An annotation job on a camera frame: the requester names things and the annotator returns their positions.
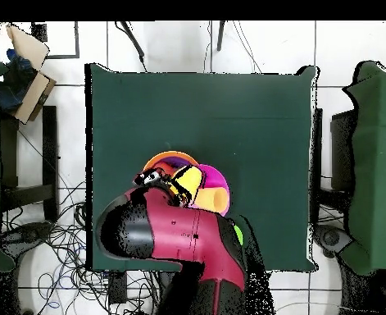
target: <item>floor grout line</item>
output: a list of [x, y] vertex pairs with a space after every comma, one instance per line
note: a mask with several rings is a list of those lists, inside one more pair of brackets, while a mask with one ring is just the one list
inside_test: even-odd
[[307, 281], [307, 315], [311, 315], [311, 273]]
[[108, 21], [107, 21], [107, 68], [109, 69], [109, 60], [108, 60], [108, 57], [109, 57], [109, 41], [108, 41]]
[[311, 87], [312, 89], [317, 89], [317, 88], [340, 88], [340, 89], [343, 89], [343, 88], [347, 88], [348, 86], [315, 86], [315, 87]]
[[315, 21], [315, 41], [314, 41], [314, 66], [316, 66], [316, 21]]
[[54, 87], [84, 87], [84, 84], [55, 84]]
[[[109, 285], [96, 285], [96, 287], [109, 287]], [[48, 290], [50, 287], [39, 287], [41, 290]], [[18, 286], [18, 289], [23, 290], [38, 290], [39, 289], [36, 286]], [[81, 287], [82, 290], [90, 290], [89, 287]], [[129, 287], [128, 290], [140, 290], [139, 287]], [[57, 287], [57, 290], [77, 290], [76, 287], [70, 287], [70, 288], [63, 288], [63, 287]], [[325, 292], [341, 292], [342, 290], [339, 289], [270, 289], [270, 291], [325, 291]]]

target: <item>black cable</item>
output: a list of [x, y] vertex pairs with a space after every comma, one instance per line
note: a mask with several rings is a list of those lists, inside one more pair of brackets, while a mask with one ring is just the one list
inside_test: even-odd
[[210, 21], [210, 72], [213, 73], [213, 21]]
[[333, 217], [333, 219], [331, 219], [331, 221], [339, 221], [343, 226], [343, 222], [340, 221], [343, 217], [336, 217], [335, 215], [333, 215], [331, 212], [329, 212], [327, 209], [324, 209], [323, 207], [320, 206], [320, 209], [324, 210], [326, 213], [328, 213], [331, 217]]
[[11, 221], [9, 222], [9, 226], [11, 227], [11, 229], [13, 229], [13, 227], [12, 227], [11, 224], [14, 222], [14, 220], [16, 220], [19, 216], [21, 216], [21, 215], [24, 213], [24, 209], [23, 209], [22, 207], [19, 207], [19, 209], [20, 209], [19, 214], [16, 215], [15, 217], [13, 217], [13, 218], [11, 219]]
[[[133, 40], [130, 38], [129, 33], [127, 33], [127, 31], [125, 31], [124, 29], [121, 29], [121, 28], [118, 26], [117, 23], [118, 23], [117, 21], [114, 21], [114, 25], [116, 26], [116, 28], [117, 28], [118, 30], [122, 31], [124, 34], [126, 34], [126, 35], [129, 37], [129, 39], [130, 39], [130, 41], [132, 42], [132, 44], [135, 46]], [[148, 72], [148, 69], [146, 69], [146, 66], [144, 65], [144, 58], [143, 58], [140, 54], [139, 54], [139, 60], [140, 60], [140, 62], [141, 62], [142, 65], [143, 65], [144, 71], [145, 71], [145, 72]]]
[[[46, 163], [53, 168], [55, 171], [57, 171], [51, 163], [48, 162], [48, 160], [39, 152], [35, 146], [32, 145], [32, 143], [21, 133], [21, 135], [25, 138], [25, 140], [31, 145], [31, 147], [43, 158]], [[102, 277], [101, 272], [91, 272], [84, 268], [84, 260], [81, 259], [79, 256], [79, 253], [81, 250], [86, 250], [86, 243], [83, 242], [83, 240], [78, 236], [79, 233], [82, 231], [86, 232], [85, 228], [85, 221], [86, 221], [86, 204], [85, 202], [80, 203], [74, 203], [72, 194], [75, 192], [75, 189], [72, 191], [69, 190], [67, 187], [66, 182], [63, 180], [61, 175], [57, 173], [58, 176], [63, 181], [65, 187], [67, 188], [69, 194], [65, 197], [63, 204], [69, 197], [72, 202], [71, 205], [63, 208], [57, 217], [56, 221], [51, 224], [50, 231], [48, 233], [48, 237], [46, 240], [43, 240], [45, 244], [47, 244], [52, 251], [56, 254], [57, 259], [61, 265], [59, 265], [55, 270], [54, 273], [49, 275], [48, 273], [44, 273], [41, 275], [41, 277], [48, 275], [50, 279], [52, 280], [52, 284], [47, 289], [47, 295], [43, 295], [43, 293], [40, 291], [41, 288], [39, 288], [39, 294], [40, 296], [46, 300], [45, 305], [39, 310], [37, 315], [41, 315], [43, 310], [50, 306], [50, 299], [52, 297], [52, 294], [57, 291], [57, 287], [61, 286], [61, 281], [65, 278], [69, 278], [72, 286], [77, 290], [77, 294], [74, 297], [74, 299], [70, 302], [70, 304], [67, 306], [66, 311], [63, 313], [63, 315], [67, 315], [69, 307], [73, 304], [75, 306], [76, 299], [81, 295], [85, 299], [89, 301], [98, 301], [100, 306], [108, 313], [108, 315], [115, 315], [115, 313], [112, 313], [110, 310], [110, 306], [108, 303], [108, 308], [104, 306], [100, 300], [100, 296], [105, 295], [105, 303], [107, 305], [107, 287], [108, 284], [104, 281]], [[58, 224], [58, 221], [66, 214], [69, 210], [73, 209], [73, 224], [70, 226], [60, 226]], [[19, 226], [19, 224], [16, 224], [14, 222], [15, 219], [17, 219], [20, 215], [22, 215], [23, 209], [21, 209], [20, 214], [18, 216], [14, 217], [11, 221], [8, 221], [8, 212], [7, 212], [7, 221], [6, 226], [7, 228], [11, 227], [14, 228], [14, 226]], [[56, 271], [59, 270], [57, 279], [54, 280], [54, 277], [56, 276]], [[129, 303], [133, 304], [133, 301], [136, 300], [137, 307], [133, 312], [138, 313], [141, 310], [141, 307], [144, 305], [144, 299], [148, 299], [152, 297], [152, 312], [154, 310], [154, 307], [158, 304], [158, 295], [157, 295], [157, 289], [153, 284], [152, 280], [152, 274], [149, 273], [149, 277], [144, 278], [147, 282], [147, 284], [143, 284], [141, 286], [141, 289], [139, 291], [139, 296], [136, 299], [128, 299]], [[149, 296], [142, 297], [141, 291], [143, 287], [146, 287], [149, 292]], [[93, 295], [94, 299], [89, 298], [87, 296]]]
[[163, 285], [161, 282], [161, 278], [159, 277], [159, 274], [157, 274], [156, 272], [152, 272], [152, 274], [155, 277], [155, 280], [157, 281], [157, 285], [159, 286], [159, 300], [162, 301]]
[[69, 190], [69, 187], [67, 187], [67, 184], [66, 182], [64, 181], [64, 179], [61, 177], [60, 173], [56, 170], [56, 168], [41, 154], [41, 152], [39, 152], [35, 146], [32, 145], [32, 143], [26, 138], [26, 136], [24, 136], [24, 134], [18, 129], [18, 131], [20, 132], [20, 134], [24, 137], [24, 139], [28, 142], [28, 144], [30, 144], [30, 146], [41, 156], [41, 158], [43, 159], [43, 161], [45, 161], [56, 173], [57, 175], [60, 177], [61, 181], [63, 181], [63, 184], [65, 184], [65, 187], [67, 188], [67, 191], [70, 192]]
[[85, 184], [86, 181], [82, 181], [80, 184], [78, 184], [64, 199], [59, 205], [63, 205], [64, 202], [81, 186], [82, 184]]
[[324, 210], [337, 210], [337, 209], [334, 209], [334, 208], [327, 208], [325, 205], [323, 205], [323, 207], [322, 207]]
[[[208, 26], [207, 26], [207, 33], [209, 33], [209, 36], [211, 36], [209, 28], [210, 28], [210, 21], [209, 21], [209, 24], [208, 24]], [[206, 54], [205, 54], [205, 56], [204, 56], [204, 62], [203, 62], [204, 67], [203, 67], [203, 69], [202, 69], [202, 72], [203, 72], [203, 73], [206, 71], [206, 59], [207, 59], [207, 51], [208, 51], [208, 49], [209, 49], [209, 46], [210, 46], [210, 43], [209, 43], [209, 44], [207, 45], [207, 47], [206, 47]]]
[[247, 50], [247, 48], [246, 48], [246, 46], [245, 46], [245, 43], [243, 43], [243, 40], [242, 40], [242, 38], [241, 38], [241, 35], [239, 34], [238, 28], [236, 27], [235, 21], [233, 21], [233, 23], [234, 23], [234, 27], [235, 27], [235, 29], [236, 29], [236, 32], [238, 33], [238, 37], [239, 37], [239, 39], [241, 40], [241, 43], [242, 43], [242, 45], [243, 45], [243, 48], [244, 48], [245, 51], [247, 52], [248, 56], [252, 59], [252, 61], [257, 65], [257, 68], [258, 68], [258, 70], [260, 71], [260, 74], [262, 74], [261, 69], [260, 69], [260, 66], [259, 66], [258, 63], [255, 61], [255, 59], [254, 59], [254, 57], [251, 55], [251, 53]]
[[[249, 47], [249, 51], [251, 52], [251, 55], [252, 57], [254, 57], [254, 53], [252, 52], [252, 48], [251, 48], [251, 45], [249, 44], [248, 40], [247, 40], [247, 37], [245, 36], [245, 33], [243, 32], [243, 29], [242, 29], [242, 26], [241, 26], [241, 21], [238, 21], [238, 24], [239, 24], [239, 28], [241, 29], [241, 33], [243, 35], [243, 38], [245, 39], [245, 42], [247, 43], [248, 47]], [[255, 61], [252, 59], [253, 61], [253, 73], [255, 73]]]

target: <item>orange plate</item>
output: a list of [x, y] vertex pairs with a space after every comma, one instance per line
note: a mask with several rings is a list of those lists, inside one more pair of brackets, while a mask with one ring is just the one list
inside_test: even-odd
[[179, 151], [165, 151], [163, 153], [157, 154], [154, 158], [152, 158], [149, 162], [147, 162], [143, 170], [145, 171], [149, 168], [152, 168], [156, 163], [158, 163], [159, 161], [163, 161], [165, 160], [165, 158], [168, 158], [168, 157], [182, 158], [185, 161], [188, 161], [193, 166], [198, 166], [198, 162], [187, 153], [181, 153]]

